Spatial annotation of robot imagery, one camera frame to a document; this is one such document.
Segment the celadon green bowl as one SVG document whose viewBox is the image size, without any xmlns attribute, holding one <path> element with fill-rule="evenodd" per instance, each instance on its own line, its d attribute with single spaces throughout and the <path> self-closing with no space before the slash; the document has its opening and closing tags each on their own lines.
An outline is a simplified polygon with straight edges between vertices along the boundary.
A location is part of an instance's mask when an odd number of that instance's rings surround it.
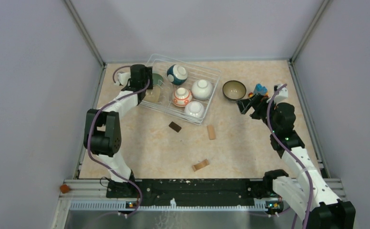
<svg viewBox="0 0 370 229">
<path fill-rule="evenodd" d="M 153 77 L 153 86 L 162 86 L 163 83 L 164 83 L 164 78 L 158 74 L 158 73 L 153 73 L 152 74 L 152 77 Z"/>
</svg>

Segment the dark blue bowl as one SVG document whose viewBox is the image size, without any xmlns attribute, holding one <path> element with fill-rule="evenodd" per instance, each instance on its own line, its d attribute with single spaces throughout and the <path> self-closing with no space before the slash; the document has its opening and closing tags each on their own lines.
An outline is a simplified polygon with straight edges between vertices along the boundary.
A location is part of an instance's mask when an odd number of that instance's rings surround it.
<svg viewBox="0 0 370 229">
<path fill-rule="evenodd" d="M 236 101 L 244 98 L 247 89 L 240 81 L 230 80 L 223 84 L 222 93 L 227 100 Z"/>
</svg>

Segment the blue bowl white dots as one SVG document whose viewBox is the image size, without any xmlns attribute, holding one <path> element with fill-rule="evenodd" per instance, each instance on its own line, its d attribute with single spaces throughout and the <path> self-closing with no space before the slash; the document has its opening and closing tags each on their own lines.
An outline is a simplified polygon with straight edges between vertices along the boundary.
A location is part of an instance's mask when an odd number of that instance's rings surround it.
<svg viewBox="0 0 370 229">
<path fill-rule="evenodd" d="M 188 71 L 179 64 L 169 67 L 166 75 L 168 81 L 174 85 L 182 85 L 188 79 Z"/>
</svg>

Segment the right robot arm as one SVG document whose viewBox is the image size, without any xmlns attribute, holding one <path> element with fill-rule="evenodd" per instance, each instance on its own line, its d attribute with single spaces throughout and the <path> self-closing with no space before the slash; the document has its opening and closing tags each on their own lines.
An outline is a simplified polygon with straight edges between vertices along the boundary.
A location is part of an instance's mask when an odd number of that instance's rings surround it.
<svg viewBox="0 0 370 229">
<path fill-rule="evenodd" d="M 296 176 L 297 184 L 294 184 L 284 170 L 268 171 L 264 175 L 263 192 L 269 197 L 280 195 L 302 220 L 304 229 L 352 229 L 356 210 L 350 201 L 343 201 L 331 189 L 314 166 L 294 129 L 295 107 L 272 102 L 260 94 L 238 100 L 236 104 L 243 115 L 254 109 L 250 117 L 263 121 L 270 129 L 272 148 Z"/>
</svg>

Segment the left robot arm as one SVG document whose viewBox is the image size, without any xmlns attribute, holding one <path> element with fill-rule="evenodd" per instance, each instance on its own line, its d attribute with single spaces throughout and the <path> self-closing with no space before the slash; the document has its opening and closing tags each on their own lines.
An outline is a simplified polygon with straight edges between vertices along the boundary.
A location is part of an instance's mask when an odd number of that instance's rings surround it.
<svg viewBox="0 0 370 229">
<path fill-rule="evenodd" d="M 153 88 L 152 68 L 143 64 L 129 66 L 130 75 L 119 77 L 123 88 L 109 103 L 86 113 L 83 145 L 89 158 L 106 168 L 110 174 L 110 198 L 139 198 L 143 194 L 134 181 L 132 170 L 121 153 L 120 119 L 137 107 Z"/>
</svg>

